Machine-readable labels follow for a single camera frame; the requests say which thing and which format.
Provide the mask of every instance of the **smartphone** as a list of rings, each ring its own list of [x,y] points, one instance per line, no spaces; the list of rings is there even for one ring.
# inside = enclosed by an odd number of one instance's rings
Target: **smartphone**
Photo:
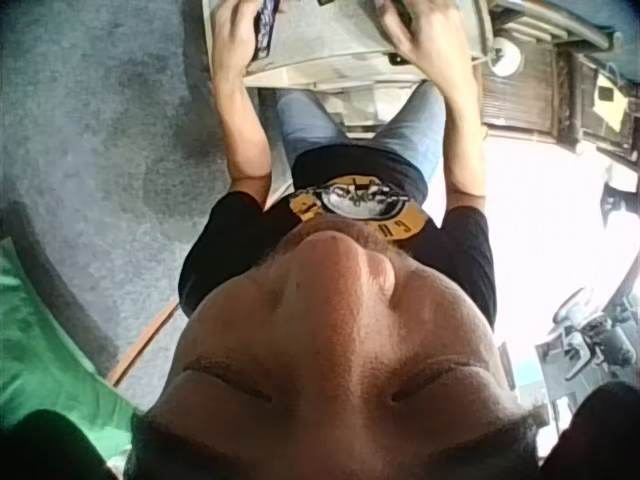
[[[393,3],[393,6],[396,7],[398,15],[400,16],[400,20],[402,20],[404,26],[407,28],[411,28],[413,18],[411,17],[411,12],[409,12],[407,5],[404,3],[404,0],[392,0],[391,3]]]
[[[254,20],[256,32],[256,51],[253,60],[267,58],[271,51],[271,38],[273,37],[273,27],[276,24],[276,15],[280,0],[264,0],[262,8]]]

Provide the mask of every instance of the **black t-shirt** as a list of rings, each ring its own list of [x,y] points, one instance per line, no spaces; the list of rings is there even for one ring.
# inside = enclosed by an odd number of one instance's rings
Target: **black t-shirt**
[[[456,282],[493,327],[496,292],[489,230],[471,207],[450,210],[438,226],[420,205],[424,177],[394,153],[336,145],[302,154],[295,193],[264,212],[248,194],[232,192],[213,207],[180,275],[180,302],[191,315],[219,285],[259,263],[300,223],[337,214],[365,222],[415,260]]]

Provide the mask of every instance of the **short sleeve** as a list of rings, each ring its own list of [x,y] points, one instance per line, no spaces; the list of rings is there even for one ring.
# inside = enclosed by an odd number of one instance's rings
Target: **short sleeve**
[[[487,217],[473,207],[457,207],[445,215],[441,230],[456,250],[457,280],[493,328],[497,314],[493,253]]]
[[[245,257],[228,252],[237,232],[262,215],[260,204],[244,192],[228,193],[215,204],[180,273],[178,292],[186,315],[190,316],[218,285],[248,269]]]

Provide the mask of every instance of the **black object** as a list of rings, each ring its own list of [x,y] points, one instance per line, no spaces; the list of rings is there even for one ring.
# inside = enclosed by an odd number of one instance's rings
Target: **black object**
[[[409,65],[409,62],[402,56],[397,53],[390,53],[387,55],[389,59],[389,63],[394,67],[401,67],[402,65]]]
[[[613,102],[613,88],[598,87],[598,99],[602,102]]]
[[[0,435],[4,472],[16,480],[117,480],[84,433],[64,415],[30,413]]]
[[[273,28],[276,24],[276,15],[280,0],[264,0],[262,8],[256,15],[254,20],[254,29],[256,32],[256,51],[253,54],[253,60],[261,60],[267,58],[271,51],[271,38],[273,37]]]

